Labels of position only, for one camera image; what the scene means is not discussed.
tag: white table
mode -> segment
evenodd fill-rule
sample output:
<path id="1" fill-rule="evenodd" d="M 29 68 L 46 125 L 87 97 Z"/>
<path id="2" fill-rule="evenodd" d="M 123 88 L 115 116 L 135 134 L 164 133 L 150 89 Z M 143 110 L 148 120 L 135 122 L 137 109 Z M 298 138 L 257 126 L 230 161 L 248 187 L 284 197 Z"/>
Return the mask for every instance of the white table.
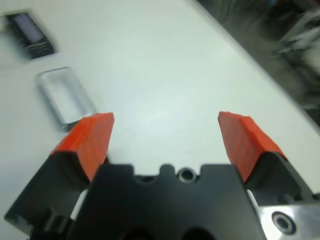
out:
<path id="1" fill-rule="evenodd" d="M 217 116 L 230 111 L 251 116 L 320 191 L 318 128 L 195 1 L 0 0 L 1 11 L 25 8 L 59 52 L 21 60 L 0 36 L 1 217 L 65 135 L 34 82 L 65 66 L 100 112 L 114 112 L 114 163 L 140 174 L 228 163 Z M 0 235 L 25 239 L 4 220 Z"/>

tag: blurry background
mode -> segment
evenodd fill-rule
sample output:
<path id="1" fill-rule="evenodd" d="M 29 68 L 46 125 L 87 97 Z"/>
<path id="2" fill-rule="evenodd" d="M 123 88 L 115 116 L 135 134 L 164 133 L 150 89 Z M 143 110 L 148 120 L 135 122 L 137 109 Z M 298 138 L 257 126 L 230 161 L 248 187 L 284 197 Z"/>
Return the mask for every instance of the blurry background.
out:
<path id="1" fill-rule="evenodd" d="M 320 1 L 198 1 L 320 126 Z"/>

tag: silver metal plate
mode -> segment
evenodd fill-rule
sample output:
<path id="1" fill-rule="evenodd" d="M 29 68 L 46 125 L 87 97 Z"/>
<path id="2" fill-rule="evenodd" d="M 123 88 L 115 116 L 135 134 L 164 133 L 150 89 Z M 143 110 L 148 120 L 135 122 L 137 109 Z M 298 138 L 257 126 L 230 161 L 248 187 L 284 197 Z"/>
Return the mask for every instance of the silver metal plate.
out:
<path id="1" fill-rule="evenodd" d="M 268 240 L 320 240 L 320 204 L 261 206 L 257 212 Z M 292 220 L 295 228 L 293 234 L 279 230 L 277 223 L 274 223 L 279 220 L 277 213 L 285 214 Z M 292 227 L 285 222 L 283 226 Z"/>
<path id="2" fill-rule="evenodd" d="M 40 73 L 37 85 L 65 130 L 96 109 L 71 68 L 63 67 Z"/>

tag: small electronic device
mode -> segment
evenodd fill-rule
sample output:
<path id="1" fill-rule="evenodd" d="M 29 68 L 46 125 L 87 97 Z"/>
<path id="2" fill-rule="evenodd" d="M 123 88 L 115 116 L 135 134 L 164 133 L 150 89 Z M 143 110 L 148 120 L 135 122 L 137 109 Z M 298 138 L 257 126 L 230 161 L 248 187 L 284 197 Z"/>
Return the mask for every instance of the small electronic device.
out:
<path id="1" fill-rule="evenodd" d="M 32 58 L 54 54 L 55 49 L 27 12 L 5 16 L 18 44 Z"/>

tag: display screen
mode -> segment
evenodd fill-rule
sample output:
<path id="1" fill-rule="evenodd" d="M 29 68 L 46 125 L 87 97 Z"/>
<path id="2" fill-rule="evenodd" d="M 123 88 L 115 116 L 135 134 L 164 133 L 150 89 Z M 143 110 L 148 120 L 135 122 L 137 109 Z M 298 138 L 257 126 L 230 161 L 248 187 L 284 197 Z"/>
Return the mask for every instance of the display screen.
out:
<path id="1" fill-rule="evenodd" d="M 27 14 L 18 14 L 14 17 L 14 21 L 32 44 L 36 44 L 40 39 L 45 37 Z"/>

